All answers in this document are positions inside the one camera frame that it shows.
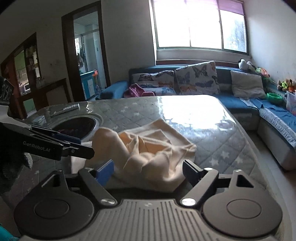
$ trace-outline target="window sill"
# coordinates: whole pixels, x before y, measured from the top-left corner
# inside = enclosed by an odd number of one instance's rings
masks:
[[[220,61],[237,64],[241,59],[251,61],[252,57],[219,50],[203,49],[158,49],[156,60],[205,60]]]

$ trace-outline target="pink towel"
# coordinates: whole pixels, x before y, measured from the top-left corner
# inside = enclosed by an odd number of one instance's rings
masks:
[[[153,92],[146,92],[138,84],[132,84],[124,93],[124,98],[142,97],[142,96],[155,96]]]

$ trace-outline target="green basket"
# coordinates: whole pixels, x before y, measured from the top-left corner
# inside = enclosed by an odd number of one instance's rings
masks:
[[[274,93],[267,93],[267,99],[270,103],[277,105],[280,105],[283,102],[283,98]]]

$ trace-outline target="blue vanity cabinet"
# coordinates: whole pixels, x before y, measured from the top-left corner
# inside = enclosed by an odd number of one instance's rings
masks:
[[[80,75],[84,97],[86,100],[95,95],[94,73],[94,71],[90,71]]]

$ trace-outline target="blue sofa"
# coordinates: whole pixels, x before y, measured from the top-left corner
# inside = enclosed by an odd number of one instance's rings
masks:
[[[159,65],[129,70],[129,81],[120,81],[105,89],[101,99],[123,98],[123,92],[132,84],[132,74],[157,73],[163,70],[175,70],[186,65]],[[246,131],[257,131],[279,164],[286,170],[296,169],[296,117],[285,108],[272,105],[267,100],[243,100],[234,97],[231,84],[231,70],[237,68],[216,67],[221,93],[213,95],[232,113]],[[280,94],[285,99],[284,92],[278,91],[272,82],[263,80],[266,92]]]

